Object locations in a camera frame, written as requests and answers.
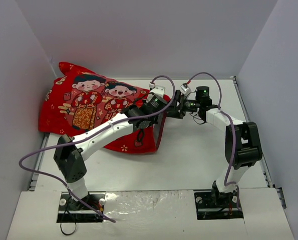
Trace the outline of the red printed pillowcase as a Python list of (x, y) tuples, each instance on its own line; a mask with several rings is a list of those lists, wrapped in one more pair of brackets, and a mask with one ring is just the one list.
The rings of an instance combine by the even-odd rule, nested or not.
[(122, 109), (141, 107), (149, 90), (62, 61), (62, 77), (54, 80), (39, 116), (43, 133), (69, 136), (88, 132), (115, 117)]

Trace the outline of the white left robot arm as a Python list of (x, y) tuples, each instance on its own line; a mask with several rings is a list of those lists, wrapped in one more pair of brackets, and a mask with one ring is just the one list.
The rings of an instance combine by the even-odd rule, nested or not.
[(59, 138), (54, 160), (65, 178), (67, 189), (72, 192), (71, 203), (76, 208), (84, 209), (89, 203), (84, 180), (87, 172), (85, 161), (116, 139), (154, 125), (166, 106), (167, 101), (154, 94), (141, 107), (131, 105), (88, 132), (74, 137), (65, 134)]

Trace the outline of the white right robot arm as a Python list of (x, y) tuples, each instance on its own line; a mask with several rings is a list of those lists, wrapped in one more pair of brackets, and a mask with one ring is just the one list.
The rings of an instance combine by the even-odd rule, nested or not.
[(262, 159), (262, 148), (256, 123), (236, 119), (213, 104), (209, 87), (196, 88), (195, 99), (188, 99), (190, 88), (184, 84), (175, 92), (167, 116), (183, 119), (186, 113), (196, 113), (203, 123), (221, 130), (225, 136), (225, 158), (228, 167), (214, 181), (211, 202), (218, 207), (228, 202), (229, 196), (238, 196), (238, 183), (243, 175)]

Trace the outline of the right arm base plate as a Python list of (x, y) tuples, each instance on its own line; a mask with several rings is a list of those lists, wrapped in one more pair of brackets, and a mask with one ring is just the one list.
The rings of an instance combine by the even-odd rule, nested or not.
[(241, 204), (237, 205), (237, 193), (220, 193), (212, 190), (194, 191), (196, 217), (204, 220), (243, 219)]

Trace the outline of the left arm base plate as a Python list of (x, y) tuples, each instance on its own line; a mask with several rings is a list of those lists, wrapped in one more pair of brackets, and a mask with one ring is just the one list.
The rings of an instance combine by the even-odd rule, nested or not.
[[(99, 204), (99, 200), (104, 199), (103, 193), (91, 193), (83, 198), (88, 205), (103, 213), (104, 206)], [(68, 192), (63, 192), (60, 197), (57, 223), (102, 223), (103, 217), (93, 210), (75, 201)]]

